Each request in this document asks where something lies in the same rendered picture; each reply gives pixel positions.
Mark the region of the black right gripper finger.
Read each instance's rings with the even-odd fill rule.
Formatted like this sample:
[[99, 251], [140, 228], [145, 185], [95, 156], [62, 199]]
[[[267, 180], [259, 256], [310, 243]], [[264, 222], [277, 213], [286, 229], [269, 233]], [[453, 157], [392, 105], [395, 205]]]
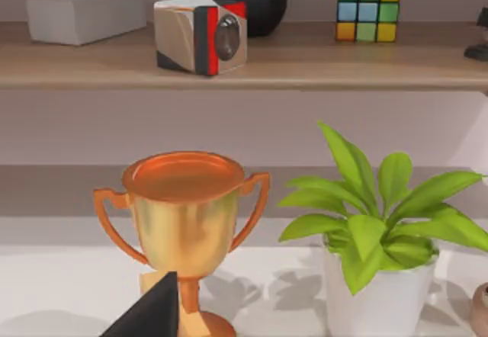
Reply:
[[177, 273], [170, 271], [99, 337], [178, 337]]

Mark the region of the gold trophy cup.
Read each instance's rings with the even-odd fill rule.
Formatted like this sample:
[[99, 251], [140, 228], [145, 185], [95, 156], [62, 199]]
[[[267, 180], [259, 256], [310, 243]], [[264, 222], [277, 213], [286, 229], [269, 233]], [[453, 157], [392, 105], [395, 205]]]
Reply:
[[199, 306], [199, 281], [251, 233], [265, 209], [270, 175], [245, 176], [241, 165], [211, 152], [163, 153], [123, 173], [124, 193], [94, 191], [95, 212], [111, 240], [149, 265], [147, 294], [168, 272], [178, 277], [178, 337], [236, 337], [223, 317]]

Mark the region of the green plant in white pot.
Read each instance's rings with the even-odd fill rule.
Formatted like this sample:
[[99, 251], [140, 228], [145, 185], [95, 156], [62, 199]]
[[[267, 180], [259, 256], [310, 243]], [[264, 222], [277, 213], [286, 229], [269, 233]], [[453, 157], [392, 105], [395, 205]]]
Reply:
[[320, 129], [341, 174], [302, 176], [283, 207], [305, 207], [281, 240], [321, 235], [325, 247], [327, 327], [332, 337], [413, 337], [431, 284], [437, 241], [488, 252], [488, 232], [448, 203], [483, 180], [457, 170], [409, 187], [404, 152], [374, 171], [366, 155], [327, 124]]

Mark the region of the wooden shelf board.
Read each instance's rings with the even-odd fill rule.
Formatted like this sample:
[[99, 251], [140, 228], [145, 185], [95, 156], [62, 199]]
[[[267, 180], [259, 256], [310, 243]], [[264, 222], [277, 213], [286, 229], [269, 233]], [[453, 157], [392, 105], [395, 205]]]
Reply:
[[464, 57], [466, 23], [408, 22], [395, 43], [336, 43], [330, 23], [282, 24], [251, 40], [247, 63], [214, 78], [156, 67], [153, 31], [68, 47], [32, 43], [27, 25], [0, 23], [0, 89], [480, 91], [488, 63]]

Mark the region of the white tissue box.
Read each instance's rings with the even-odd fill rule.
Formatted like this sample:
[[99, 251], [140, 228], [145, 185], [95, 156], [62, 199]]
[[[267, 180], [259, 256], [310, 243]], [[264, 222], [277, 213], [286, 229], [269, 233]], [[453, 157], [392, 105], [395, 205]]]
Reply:
[[144, 0], [27, 0], [30, 38], [81, 46], [146, 26]]

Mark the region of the brown round pot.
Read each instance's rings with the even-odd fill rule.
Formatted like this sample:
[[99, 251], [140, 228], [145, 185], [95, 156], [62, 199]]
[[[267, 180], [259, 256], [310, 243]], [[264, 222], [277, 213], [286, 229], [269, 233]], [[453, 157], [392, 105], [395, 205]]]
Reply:
[[488, 282], [478, 286], [474, 292], [469, 322], [477, 337], [488, 337]]

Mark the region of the colourful puzzle cube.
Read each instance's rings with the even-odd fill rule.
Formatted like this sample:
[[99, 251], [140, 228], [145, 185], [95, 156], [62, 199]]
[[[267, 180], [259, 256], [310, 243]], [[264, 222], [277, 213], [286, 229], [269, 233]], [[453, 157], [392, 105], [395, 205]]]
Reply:
[[400, 0], [337, 0], [335, 40], [393, 43], [399, 15]]

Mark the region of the small black figurine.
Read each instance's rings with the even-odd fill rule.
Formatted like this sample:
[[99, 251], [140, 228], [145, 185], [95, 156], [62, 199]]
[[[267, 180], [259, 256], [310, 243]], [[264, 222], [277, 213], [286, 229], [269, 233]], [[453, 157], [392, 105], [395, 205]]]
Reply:
[[482, 7], [476, 26], [481, 28], [482, 40], [479, 43], [468, 46], [464, 51], [464, 56], [468, 59], [488, 62], [488, 6]]

